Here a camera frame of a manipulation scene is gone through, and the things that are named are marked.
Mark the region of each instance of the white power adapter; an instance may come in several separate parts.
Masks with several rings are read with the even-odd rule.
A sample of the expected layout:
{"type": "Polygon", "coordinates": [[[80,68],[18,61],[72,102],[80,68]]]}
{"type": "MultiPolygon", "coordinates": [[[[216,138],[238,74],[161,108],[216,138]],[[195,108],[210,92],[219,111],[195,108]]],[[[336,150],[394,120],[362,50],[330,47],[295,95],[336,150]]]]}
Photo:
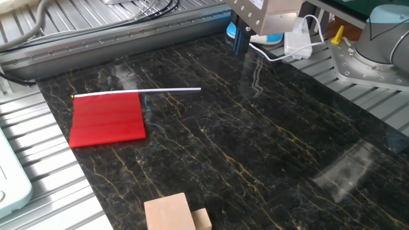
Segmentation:
{"type": "MultiPolygon", "coordinates": [[[[292,32],[286,32],[284,34],[285,55],[289,55],[297,51],[299,48],[311,44],[308,25],[306,23],[307,21],[305,20],[303,22],[303,20],[303,18],[299,17],[295,22],[292,32]]],[[[298,60],[302,58],[308,59],[311,56],[311,53],[313,53],[313,48],[310,46],[296,52],[291,57],[298,60]]]]}

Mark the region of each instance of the metal grating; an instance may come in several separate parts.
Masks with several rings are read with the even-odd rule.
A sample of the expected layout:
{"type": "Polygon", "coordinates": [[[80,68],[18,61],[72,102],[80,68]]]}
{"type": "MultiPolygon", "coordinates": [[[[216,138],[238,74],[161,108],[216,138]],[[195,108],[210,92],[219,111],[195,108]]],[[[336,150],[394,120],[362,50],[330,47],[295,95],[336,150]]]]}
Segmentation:
{"type": "MultiPolygon", "coordinates": [[[[63,31],[75,31],[127,20],[151,5],[153,0],[107,5],[100,0],[50,0],[45,24],[37,37],[63,31]]],[[[172,14],[220,4],[222,0],[185,0],[172,14]]],[[[162,9],[169,0],[156,0],[151,14],[162,9]]],[[[14,40],[34,27],[38,3],[23,6],[0,15],[0,44],[14,40]]]]}
{"type": "Polygon", "coordinates": [[[0,96],[0,127],[33,185],[0,230],[112,229],[37,86],[0,96]]]}
{"type": "MultiPolygon", "coordinates": [[[[311,41],[320,41],[319,35],[312,36],[311,41]]],[[[284,55],[282,43],[264,48],[276,56],[284,55]]],[[[409,136],[409,92],[350,84],[339,80],[327,45],[314,46],[309,59],[294,60],[287,57],[284,61],[409,136]]]]}

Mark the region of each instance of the black marble surface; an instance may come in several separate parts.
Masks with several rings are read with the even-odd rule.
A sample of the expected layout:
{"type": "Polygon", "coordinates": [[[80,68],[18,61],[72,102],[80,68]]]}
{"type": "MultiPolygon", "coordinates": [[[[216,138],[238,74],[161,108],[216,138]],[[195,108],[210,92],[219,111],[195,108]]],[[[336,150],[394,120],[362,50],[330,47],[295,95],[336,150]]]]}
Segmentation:
{"type": "Polygon", "coordinates": [[[39,83],[69,139],[71,94],[141,95],[148,138],[73,149],[115,229],[186,193],[213,229],[409,229],[409,138],[290,65],[211,36],[39,83]]]}

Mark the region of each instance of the metal rod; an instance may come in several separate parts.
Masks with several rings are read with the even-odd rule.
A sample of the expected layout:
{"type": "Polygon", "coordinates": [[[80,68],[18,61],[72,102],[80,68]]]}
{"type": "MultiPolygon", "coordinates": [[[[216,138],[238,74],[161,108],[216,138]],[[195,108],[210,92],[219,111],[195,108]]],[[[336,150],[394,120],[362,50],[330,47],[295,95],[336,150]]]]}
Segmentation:
{"type": "Polygon", "coordinates": [[[106,91],[96,93],[85,93],[81,95],[71,95],[71,99],[84,96],[96,96],[107,95],[115,93],[151,93],[151,92],[174,92],[174,91],[201,91],[201,88],[167,88],[167,89],[132,89],[132,90],[118,90],[118,91],[106,91]]]}

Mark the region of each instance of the wooden block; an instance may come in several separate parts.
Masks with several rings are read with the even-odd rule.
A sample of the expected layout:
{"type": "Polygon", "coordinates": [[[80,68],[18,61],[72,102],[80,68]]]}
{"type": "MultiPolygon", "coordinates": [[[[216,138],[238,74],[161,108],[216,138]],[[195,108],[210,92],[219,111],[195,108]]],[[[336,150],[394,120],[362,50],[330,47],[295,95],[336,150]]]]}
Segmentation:
{"type": "Polygon", "coordinates": [[[193,211],[192,218],[196,230],[212,230],[212,223],[210,222],[209,215],[207,215],[206,208],[193,211]]]}
{"type": "Polygon", "coordinates": [[[196,230],[184,193],[144,203],[148,230],[196,230]]]}

